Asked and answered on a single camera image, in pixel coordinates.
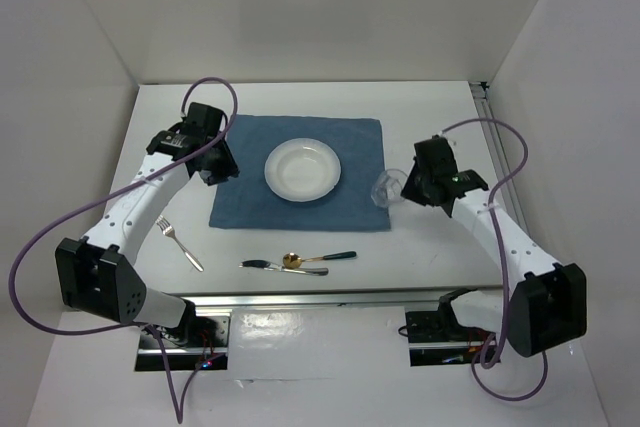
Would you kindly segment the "clear drinking glass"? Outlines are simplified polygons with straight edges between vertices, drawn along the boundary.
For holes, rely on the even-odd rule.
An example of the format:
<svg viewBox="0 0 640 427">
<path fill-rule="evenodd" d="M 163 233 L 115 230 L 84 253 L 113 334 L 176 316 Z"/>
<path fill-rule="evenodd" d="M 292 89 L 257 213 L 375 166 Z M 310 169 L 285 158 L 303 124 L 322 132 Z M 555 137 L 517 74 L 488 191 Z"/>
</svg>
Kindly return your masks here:
<svg viewBox="0 0 640 427">
<path fill-rule="evenodd" d="M 371 199 L 376 207 L 388 209 L 390 206 L 404 201 L 402 190 L 408 175 L 400 169 L 383 171 L 371 189 Z"/>
</svg>

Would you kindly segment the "blue cloth napkin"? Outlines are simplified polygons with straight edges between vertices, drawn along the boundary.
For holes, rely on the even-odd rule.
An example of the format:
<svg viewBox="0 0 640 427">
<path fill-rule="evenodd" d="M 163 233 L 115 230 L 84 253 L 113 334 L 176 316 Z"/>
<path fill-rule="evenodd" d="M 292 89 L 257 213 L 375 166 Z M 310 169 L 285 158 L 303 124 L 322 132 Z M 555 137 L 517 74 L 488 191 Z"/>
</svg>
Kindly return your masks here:
<svg viewBox="0 0 640 427">
<path fill-rule="evenodd" d="M 281 143 L 296 138 L 328 145 L 340 161 L 340 180 L 318 200 L 284 200 L 265 180 L 268 155 Z M 385 170 L 379 120 L 239 115 L 227 142 L 240 174 L 217 186 L 211 227 L 322 232 L 391 228 L 388 211 L 375 206 L 370 197 L 374 182 Z"/>
</svg>

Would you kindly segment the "silver fork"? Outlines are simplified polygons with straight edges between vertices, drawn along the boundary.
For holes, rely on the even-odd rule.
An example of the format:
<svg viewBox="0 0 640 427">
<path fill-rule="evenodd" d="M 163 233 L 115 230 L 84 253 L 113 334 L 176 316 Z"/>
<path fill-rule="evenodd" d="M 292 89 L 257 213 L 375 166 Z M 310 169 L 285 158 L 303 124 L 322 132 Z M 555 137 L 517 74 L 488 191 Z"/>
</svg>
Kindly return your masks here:
<svg viewBox="0 0 640 427">
<path fill-rule="evenodd" d="M 204 267 L 198 258 L 179 240 L 173 225 L 162 215 L 156 219 L 156 225 L 159 227 L 162 235 L 171 239 L 176 243 L 181 252 L 188 259 L 192 267 L 199 273 L 204 272 Z"/>
</svg>

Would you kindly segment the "white bowl plate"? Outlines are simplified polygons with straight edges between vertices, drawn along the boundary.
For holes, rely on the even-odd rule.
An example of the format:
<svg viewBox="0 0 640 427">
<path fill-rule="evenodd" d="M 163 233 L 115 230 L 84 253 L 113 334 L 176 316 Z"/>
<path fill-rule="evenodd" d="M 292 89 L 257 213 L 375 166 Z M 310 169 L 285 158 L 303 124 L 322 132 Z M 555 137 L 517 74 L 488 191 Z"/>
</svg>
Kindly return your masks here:
<svg viewBox="0 0 640 427">
<path fill-rule="evenodd" d="M 310 138 L 280 143 L 268 155 L 264 178 L 279 198 L 307 203 L 331 193 L 341 178 L 341 162 L 327 144 Z"/>
</svg>

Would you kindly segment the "gold spoon green handle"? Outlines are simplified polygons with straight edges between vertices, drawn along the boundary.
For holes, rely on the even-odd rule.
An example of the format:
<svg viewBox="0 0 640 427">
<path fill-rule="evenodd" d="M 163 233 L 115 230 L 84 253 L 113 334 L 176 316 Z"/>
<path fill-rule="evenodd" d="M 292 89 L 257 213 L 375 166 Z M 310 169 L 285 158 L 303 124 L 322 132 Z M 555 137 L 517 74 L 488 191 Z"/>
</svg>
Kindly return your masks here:
<svg viewBox="0 0 640 427">
<path fill-rule="evenodd" d="M 283 264 L 286 268 L 291 269 L 300 269 L 305 263 L 311 262 L 323 262 L 323 261 L 334 261 L 334 260 L 348 260 L 355 259 L 357 257 L 357 253 L 355 251 L 345 251 L 334 254 L 327 254 L 318 257 L 309 257 L 303 258 L 295 253 L 288 253 L 283 256 Z"/>
</svg>

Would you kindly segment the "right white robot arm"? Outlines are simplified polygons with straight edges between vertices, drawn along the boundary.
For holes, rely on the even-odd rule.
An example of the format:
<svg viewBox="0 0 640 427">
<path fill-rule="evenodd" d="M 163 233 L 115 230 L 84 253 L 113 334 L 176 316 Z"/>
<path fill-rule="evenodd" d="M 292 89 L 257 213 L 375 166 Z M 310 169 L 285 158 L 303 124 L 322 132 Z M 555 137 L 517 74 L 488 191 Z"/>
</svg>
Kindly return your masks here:
<svg viewBox="0 0 640 427">
<path fill-rule="evenodd" d="M 473 170 L 458 168 L 448 141 L 434 136 L 414 146 L 414 164 L 402 196 L 441 208 L 464 227 L 503 275 L 506 293 L 459 290 L 444 296 L 436 326 L 448 339 L 469 328 L 493 332 L 531 357 L 585 335 L 586 275 L 545 252 L 490 197 Z"/>
</svg>

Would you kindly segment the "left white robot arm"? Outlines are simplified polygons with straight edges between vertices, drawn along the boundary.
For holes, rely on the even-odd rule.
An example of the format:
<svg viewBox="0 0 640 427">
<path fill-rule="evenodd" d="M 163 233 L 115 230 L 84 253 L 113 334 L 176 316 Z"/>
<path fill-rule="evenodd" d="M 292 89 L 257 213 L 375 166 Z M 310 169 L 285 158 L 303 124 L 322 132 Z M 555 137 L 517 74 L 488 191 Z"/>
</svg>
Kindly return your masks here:
<svg viewBox="0 0 640 427">
<path fill-rule="evenodd" d="M 207 185 L 238 176 L 225 124 L 222 110 L 192 103 L 181 122 L 152 138 L 132 190 L 80 239 L 60 242 L 55 259 L 66 306 L 120 324 L 151 324 L 176 346 L 208 329 L 193 302 L 148 287 L 134 265 L 158 217 L 193 176 Z"/>
</svg>

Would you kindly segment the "silver table knife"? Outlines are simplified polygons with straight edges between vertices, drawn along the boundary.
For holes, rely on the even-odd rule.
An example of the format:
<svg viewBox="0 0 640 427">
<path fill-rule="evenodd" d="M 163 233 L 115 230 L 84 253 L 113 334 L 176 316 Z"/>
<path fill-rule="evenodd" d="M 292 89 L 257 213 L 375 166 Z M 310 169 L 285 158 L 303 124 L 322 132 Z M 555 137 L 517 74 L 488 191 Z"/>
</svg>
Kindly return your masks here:
<svg viewBox="0 0 640 427">
<path fill-rule="evenodd" d="M 327 276 L 329 270 L 327 268 L 319 269 L 302 269 L 302 268 L 289 268 L 280 264 L 269 262 L 266 260 L 246 260 L 239 264 L 240 268 L 253 268 L 264 271 L 282 272 L 297 275 L 309 275 L 309 276 Z"/>
</svg>

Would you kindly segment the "aluminium right side rail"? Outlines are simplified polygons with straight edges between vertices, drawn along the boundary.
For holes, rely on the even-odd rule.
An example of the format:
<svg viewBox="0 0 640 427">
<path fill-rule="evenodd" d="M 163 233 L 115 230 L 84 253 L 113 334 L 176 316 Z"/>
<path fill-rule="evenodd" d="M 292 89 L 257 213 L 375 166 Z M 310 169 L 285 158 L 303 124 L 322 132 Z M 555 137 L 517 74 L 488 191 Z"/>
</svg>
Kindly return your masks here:
<svg viewBox="0 0 640 427">
<path fill-rule="evenodd" d="M 494 114 L 491 110 L 488 98 L 488 84 L 486 82 L 470 81 L 469 87 L 478 115 L 480 117 L 493 118 Z M 516 164 L 511 164 L 507 159 L 505 150 L 505 139 L 509 131 L 503 133 L 500 126 L 494 123 L 483 123 L 482 129 L 489 146 L 490 155 L 498 179 L 501 180 L 506 178 L 516 168 Z M 529 228 L 517 196 L 513 178 L 510 178 L 500 188 L 499 192 L 496 194 L 496 199 L 502 209 L 508 213 L 510 218 L 517 223 L 526 234 L 529 234 Z"/>
</svg>

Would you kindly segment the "aluminium rail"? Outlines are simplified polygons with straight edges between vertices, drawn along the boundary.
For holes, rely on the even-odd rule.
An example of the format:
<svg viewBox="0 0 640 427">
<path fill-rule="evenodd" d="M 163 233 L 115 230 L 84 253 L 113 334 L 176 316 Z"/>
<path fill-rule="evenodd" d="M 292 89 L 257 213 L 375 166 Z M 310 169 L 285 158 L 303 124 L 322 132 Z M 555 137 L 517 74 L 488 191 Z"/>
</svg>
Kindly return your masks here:
<svg viewBox="0 0 640 427">
<path fill-rule="evenodd" d="M 392 288 L 335 291 L 229 292 L 182 294 L 202 309 L 304 308 L 438 303 L 445 289 Z"/>
<path fill-rule="evenodd" d="M 478 115 L 480 117 L 493 118 L 494 114 L 491 110 L 488 98 L 488 84 L 486 82 L 470 81 L 469 87 Z M 501 180 L 506 178 L 516 168 L 516 164 L 511 164 L 507 159 L 505 150 L 505 139 L 509 131 L 503 133 L 500 126 L 494 123 L 483 123 L 482 129 L 489 146 L 490 155 L 498 179 Z M 499 192 L 496 194 L 496 199 L 502 209 L 508 213 L 510 218 L 517 223 L 526 234 L 529 234 L 529 228 L 517 196 L 513 178 L 510 178 L 500 188 Z"/>
</svg>

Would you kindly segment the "aluminium front rail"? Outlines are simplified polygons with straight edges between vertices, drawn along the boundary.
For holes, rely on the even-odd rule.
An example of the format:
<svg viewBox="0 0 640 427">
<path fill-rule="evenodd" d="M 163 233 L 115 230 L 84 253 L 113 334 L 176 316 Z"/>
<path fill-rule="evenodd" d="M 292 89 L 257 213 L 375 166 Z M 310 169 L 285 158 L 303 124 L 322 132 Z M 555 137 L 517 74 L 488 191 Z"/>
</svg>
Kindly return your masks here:
<svg viewBox="0 0 640 427">
<path fill-rule="evenodd" d="M 304 308 L 438 303 L 445 289 L 392 288 L 335 291 L 229 292 L 182 294 L 202 309 Z"/>
</svg>

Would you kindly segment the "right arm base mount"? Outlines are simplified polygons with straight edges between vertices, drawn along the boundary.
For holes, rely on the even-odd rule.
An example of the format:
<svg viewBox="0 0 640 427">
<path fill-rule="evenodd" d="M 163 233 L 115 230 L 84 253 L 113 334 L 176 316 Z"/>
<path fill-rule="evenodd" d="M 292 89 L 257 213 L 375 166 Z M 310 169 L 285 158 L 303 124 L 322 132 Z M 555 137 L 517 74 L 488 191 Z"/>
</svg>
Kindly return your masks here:
<svg viewBox="0 0 640 427">
<path fill-rule="evenodd" d="M 463 327 L 455 319 L 451 303 L 475 290 L 458 289 L 440 297 L 436 310 L 409 311 L 397 333 L 408 341 L 411 367 L 470 364 L 491 335 Z"/>
</svg>

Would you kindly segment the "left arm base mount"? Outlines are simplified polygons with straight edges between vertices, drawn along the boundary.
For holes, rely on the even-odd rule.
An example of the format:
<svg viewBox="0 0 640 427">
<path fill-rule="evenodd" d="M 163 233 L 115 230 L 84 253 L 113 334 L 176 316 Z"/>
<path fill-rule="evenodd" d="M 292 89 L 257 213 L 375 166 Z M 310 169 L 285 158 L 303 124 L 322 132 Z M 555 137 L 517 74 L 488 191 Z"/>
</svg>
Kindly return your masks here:
<svg viewBox="0 0 640 427">
<path fill-rule="evenodd" d="M 228 344 L 231 314 L 214 311 L 204 315 L 199 331 L 188 340 L 178 340 L 165 328 L 156 327 L 161 343 L 147 329 L 139 337 L 134 364 L 135 372 L 160 372 L 164 361 L 160 346 L 165 349 L 169 368 L 172 371 L 193 371 L 203 364 L 204 371 L 222 371 L 228 366 Z"/>
</svg>

